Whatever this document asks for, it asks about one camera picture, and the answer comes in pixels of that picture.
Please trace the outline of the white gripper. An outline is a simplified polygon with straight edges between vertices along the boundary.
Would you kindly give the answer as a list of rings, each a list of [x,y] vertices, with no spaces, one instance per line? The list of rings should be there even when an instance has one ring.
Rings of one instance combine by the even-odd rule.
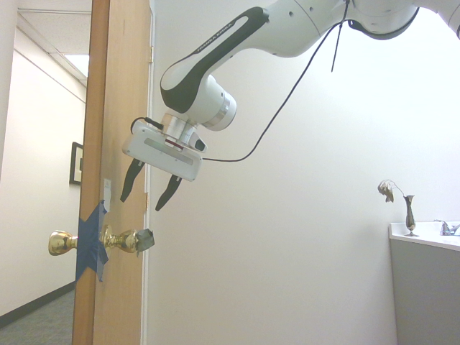
[[[125,175],[120,201],[129,197],[134,181],[142,171],[144,164],[157,167],[171,173],[167,187],[155,206],[160,211],[173,197],[183,179],[194,181],[201,168],[201,156],[187,147],[179,148],[167,142],[167,137],[149,124],[136,122],[131,136],[122,146],[124,154],[133,157]]]

